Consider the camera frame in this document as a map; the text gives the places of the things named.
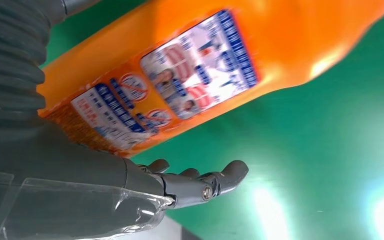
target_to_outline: circular logo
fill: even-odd
[[[145,81],[137,75],[124,75],[120,78],[119,84],[124,94],[131,101],[139,102],[147,97],[148,86]]]
[[[165,127],[172,121],[172,116],[170,113],[160,109],[150,111],[146,115],[146,118],[149,119],[151,123],[157,128]]]

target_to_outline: orange plastic bottle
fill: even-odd
[[[384,0],[151,0],[45,69],[41,116],[137,154],[341,60]]]

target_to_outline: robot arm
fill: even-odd
[[[166,209],[233,190],[248,168],[164,173],[75,144],[40,118],[36,86],[51,27],[97,0],[0,0],[0,239],[104,239],[160,223]]]

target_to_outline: product label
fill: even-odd
[[[71,104],[89,126],[121,150],[152,136],[150,129],[141,126],[103,83],[76,97]]]
[[[144,56],[140,65],[181,119],[257,84],[241,35],[226,10]]]
[[[128,156],[196,126],[195,115],[257,84],[226,10],[162,44],[85,82],[46,118],[77,143]]]

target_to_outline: green table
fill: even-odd
[[[142,0],[105,0],[55,27],[55,59]],[[168,215],[204,240],[384,240],[384,19],[305,85],[262,96],[133,158],[250,172],[234,192]]]

